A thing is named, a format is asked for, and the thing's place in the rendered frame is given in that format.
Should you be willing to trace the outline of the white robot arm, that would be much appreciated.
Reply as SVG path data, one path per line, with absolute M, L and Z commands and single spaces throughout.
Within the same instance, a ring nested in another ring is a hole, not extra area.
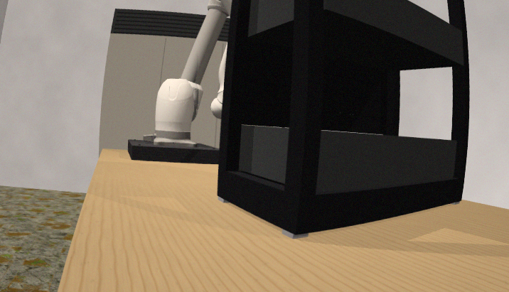
M 208 13 L 181 78 L 167 79 L 159 89 L 156 101 L 155 134 L 143 135 L 144 141 L 162 146 L 197 147 L 197 143 L 191 141 L 191 123 L 198 113 L 203 96 L 200 83 L 225 20 L 230 16 L 231 4 L 232 0 L 209 0 Z M 227 45 L 219 69 L 218 97 L 213 100 L 210 107 L 213 115 L 218 119 L 221 119 L 223 105 L 226 55 Z

